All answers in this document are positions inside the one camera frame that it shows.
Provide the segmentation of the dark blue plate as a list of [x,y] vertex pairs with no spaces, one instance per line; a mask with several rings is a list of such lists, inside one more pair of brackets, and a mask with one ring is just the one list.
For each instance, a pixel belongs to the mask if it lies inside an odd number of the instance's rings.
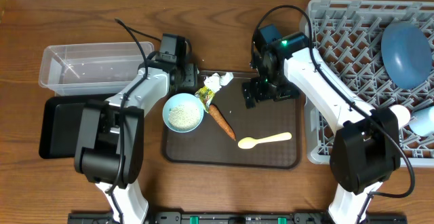
[[388,76],[404,90],[421,85],[432,69],[429,41],[410,23],[388,25],[382,34],[381,55]]

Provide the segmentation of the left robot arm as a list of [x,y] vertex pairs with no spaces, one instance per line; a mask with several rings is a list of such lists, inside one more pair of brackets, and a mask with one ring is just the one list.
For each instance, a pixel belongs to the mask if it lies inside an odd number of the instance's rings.
[[137,76],[104,101],[85,103],[75,150],[75,170],[94,183],[112,208],[111,223],[143,223],[149,209],[138,175],[144,148],[144,118],[170,90],[193,87],[197,67],[191,42],[164,34],[159,50],[144,57]]

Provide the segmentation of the light blue cup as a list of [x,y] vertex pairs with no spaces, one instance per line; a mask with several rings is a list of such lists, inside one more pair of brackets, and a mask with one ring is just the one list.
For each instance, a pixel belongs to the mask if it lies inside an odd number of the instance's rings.
[[411,131],[419,136],[432,135],[434,131],[433,114],[433,106],[412,112],[412,119],[409,122]]

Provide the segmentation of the pink white cup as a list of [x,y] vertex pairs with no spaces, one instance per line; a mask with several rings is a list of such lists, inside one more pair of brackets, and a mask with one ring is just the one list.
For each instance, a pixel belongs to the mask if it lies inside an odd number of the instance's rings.
[[393,105],[389,109],[395,114],[397,118],[398,128],[406,126],[411,118],[411,114],[403,105]]

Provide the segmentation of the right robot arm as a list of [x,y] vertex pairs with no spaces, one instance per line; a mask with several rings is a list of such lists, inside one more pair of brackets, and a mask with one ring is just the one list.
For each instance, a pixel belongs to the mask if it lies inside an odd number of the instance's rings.
[[375,109],[360,99],[309,47],[304,33],[284,37],[269,24],[254,31],[253,42],[251,66],[259,76],[242,85],[246,107],[304,93],[334,134],[330,168],[338,187],[328,214],[335,223],[365,221],[374,193],[401,166],[396,146],[409,111],[402,105]]

